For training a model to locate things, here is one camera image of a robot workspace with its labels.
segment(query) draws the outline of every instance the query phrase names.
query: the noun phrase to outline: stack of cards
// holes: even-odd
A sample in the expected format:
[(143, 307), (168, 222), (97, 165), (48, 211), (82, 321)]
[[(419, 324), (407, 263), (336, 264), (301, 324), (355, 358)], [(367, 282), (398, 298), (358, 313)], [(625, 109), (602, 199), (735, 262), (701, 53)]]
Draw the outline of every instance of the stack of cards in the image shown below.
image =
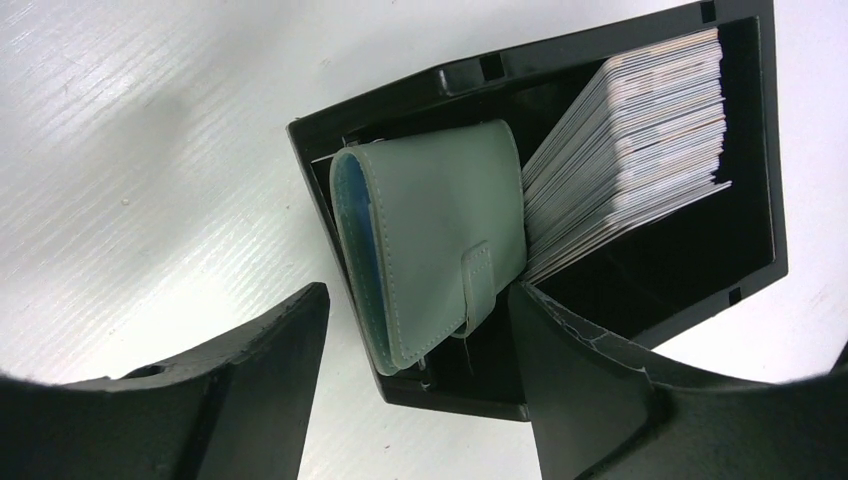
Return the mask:
[(730, 186), (721, 58), (712, 29), (603, 64), (524, 166), (524, 280)]

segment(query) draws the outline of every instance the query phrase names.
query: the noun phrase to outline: wallet strap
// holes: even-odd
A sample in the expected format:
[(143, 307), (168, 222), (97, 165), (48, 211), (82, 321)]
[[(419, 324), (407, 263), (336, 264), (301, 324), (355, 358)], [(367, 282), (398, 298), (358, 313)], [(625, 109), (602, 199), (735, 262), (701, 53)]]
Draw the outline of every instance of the wallet strap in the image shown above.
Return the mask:
[(465, 324), (452, 336), (465, 338), (494, 310), (497, 290), (489, 242), (481, 242), (462, 256), (462, 287), (465, 292)]

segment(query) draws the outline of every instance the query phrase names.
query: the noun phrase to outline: light green wallet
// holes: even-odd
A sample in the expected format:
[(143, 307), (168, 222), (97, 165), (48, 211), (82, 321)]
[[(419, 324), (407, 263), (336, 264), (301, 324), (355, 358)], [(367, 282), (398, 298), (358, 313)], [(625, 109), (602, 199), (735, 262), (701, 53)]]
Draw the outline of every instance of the light green wallet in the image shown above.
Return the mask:
[(501, 120), (345, 147), (330, 192), (358, 321), (383, 375), (471, 334), (526, 264), (521, 169)]

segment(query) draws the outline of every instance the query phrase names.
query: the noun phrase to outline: black plastic box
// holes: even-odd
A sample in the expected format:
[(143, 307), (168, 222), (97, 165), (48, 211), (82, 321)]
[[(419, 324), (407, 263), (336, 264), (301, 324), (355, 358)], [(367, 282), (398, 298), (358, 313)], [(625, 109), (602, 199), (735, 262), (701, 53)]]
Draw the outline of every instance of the black plastic box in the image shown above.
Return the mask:
[[(719, 178), (733, 186), (638, 229), (542, 283), (584, 318), (654, 347), (787, 273), (770, 0), (685, 5), (431, 68), (289, 125), (336, 260), (330, 157), (367, 143), (495, 118), (522, 163), (608, 57), (717, 26), (727, 133)], [(475, 333), (449, 338), (417, 367), (375, 373), (389, 403), (528, 420), (505, 295)]]

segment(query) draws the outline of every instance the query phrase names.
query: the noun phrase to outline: white background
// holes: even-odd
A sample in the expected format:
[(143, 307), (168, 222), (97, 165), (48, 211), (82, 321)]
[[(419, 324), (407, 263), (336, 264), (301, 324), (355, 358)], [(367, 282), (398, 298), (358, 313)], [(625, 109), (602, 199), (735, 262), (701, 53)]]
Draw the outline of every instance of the white background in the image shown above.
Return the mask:
[[(658, 349), (767, 381), (826, 371), (848, 339), (848, 5), (777, 1), (790, 276)], [(285, 126), (437, 63), (683, 3), (3, 2), (0, 368), (120, 376), (323, 281), (301, 478), (538, 478), (529, 425), (380, 400)]]

